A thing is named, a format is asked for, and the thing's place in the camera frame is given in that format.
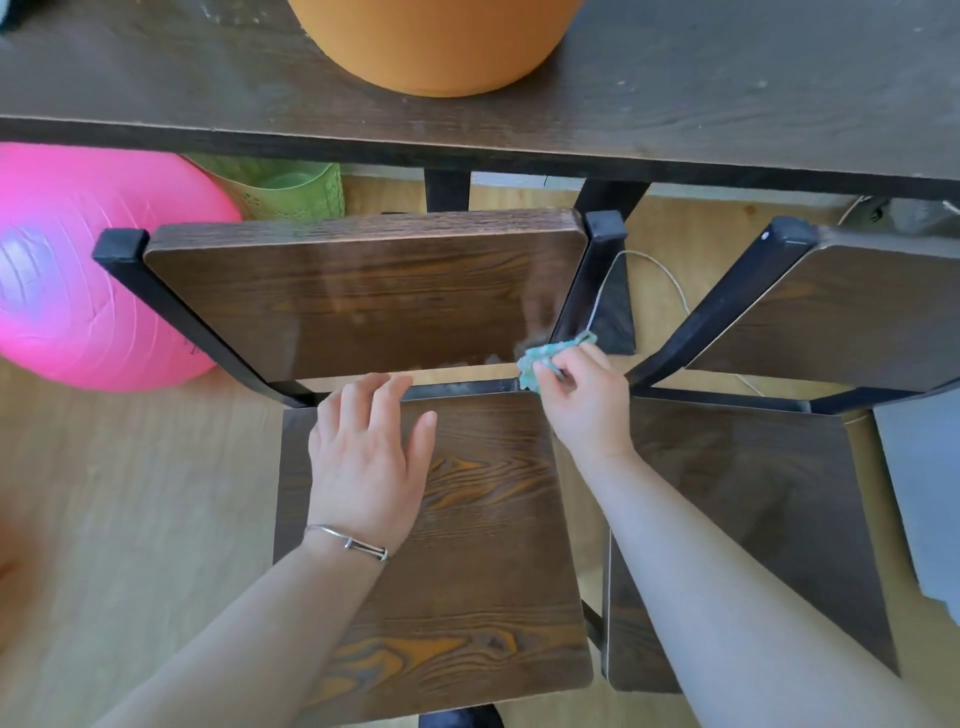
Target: rag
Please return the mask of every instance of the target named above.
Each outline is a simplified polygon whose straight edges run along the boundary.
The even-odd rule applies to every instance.
[[[596,334],[592,331],[581,331],[577,334],[576,338],[570,339],[569,341],[561,341],[556,344],[544,344],[541,347],[528,349],[516,363],[520,369],[520,389],[529,389],[531,392],[540,393],[540,385],[537,384],[537,376],[534,374],[534,364],[536,362],[541,362],[547,369],[557,375],[558,379],[563,379],[564,373],[550,360],[550,357],[562,352],[564,349],[583,344],[585,341],[596,344]]]

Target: person's right hand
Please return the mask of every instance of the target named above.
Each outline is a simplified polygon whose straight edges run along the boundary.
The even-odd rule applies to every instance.
[[[583,469],[610,457],[636,456],[630,439],[630,387],[593,344],[564,349],[552,357],[566,380],[539,362],[534,365],[540,397],[554,432]]]

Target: bangle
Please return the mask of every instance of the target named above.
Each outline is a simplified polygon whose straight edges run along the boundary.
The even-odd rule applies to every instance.
[[[364,542],[358,541],[352,536],[348,536],[346,533],[335,531],[326,525],[320,525],[318,523],[308,525],[305,529],[303,529],[303,534],[306,535],[309,531],[324,531],[325,533],[328,533],[331,536],[336,536],[338,539],[343,539],[344,541],[346,541],[346,543],[344,544],[344,548],[353,548],[357,551],[361,551],[363,553],[366,553],[372,556],[378,561],[387,561],[387,559],[390,556],[386,548],[380,548],[379,546],[371,546],[370,544],[365,544]]]

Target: pink ball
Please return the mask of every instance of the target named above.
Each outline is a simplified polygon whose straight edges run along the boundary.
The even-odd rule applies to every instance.
[[[104,228],[240,220],[172,154],[0,144],[0,354],[84,389],[181,384],[213,362],[91,259]]]

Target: fingers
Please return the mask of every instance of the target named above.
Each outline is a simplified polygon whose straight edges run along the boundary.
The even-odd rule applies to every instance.
[[[601,369],[606,369],[611,371],[613,369],[613,364],[610,362],[610,358],[603,353],[603,350],[600,349],[596,344],[591,344],[589,341],[582,342],[578,347],[587,353],[593,361],[600,365]]]
[[[340,397],[342,394],[343,390],[338,389],[317,407],[317,424],[312,432],[317,433],[322,443],[333,440],[340,429]]]
[[[570,347],[552,357],[552,361],[565,372],[570,372],[577,386],[591,381],[597,375],[603,374],[596,359],[584,351],[584,345]]]
[[[560,379],[542,362],[536,362],[534,364],[534,376],[537,378],[537,384],[540,386],[540,396],[547,403],[566,398],[566,392]]]
[[[411,376],[394,375],[373,393],[370,411],[370,429],[382,429],[395,433],[400,439],[400,399],[414,383]]]
[[[389,379],[389,375],[365,375],[344,387],[340,396],[340,427],[354,431],[367,429],[370,425],[373,393]]]
[[[437,413],[424,412],[410,432],[407,443],[407,482],[422,487],[430,472],[433,446],[437,441]]]

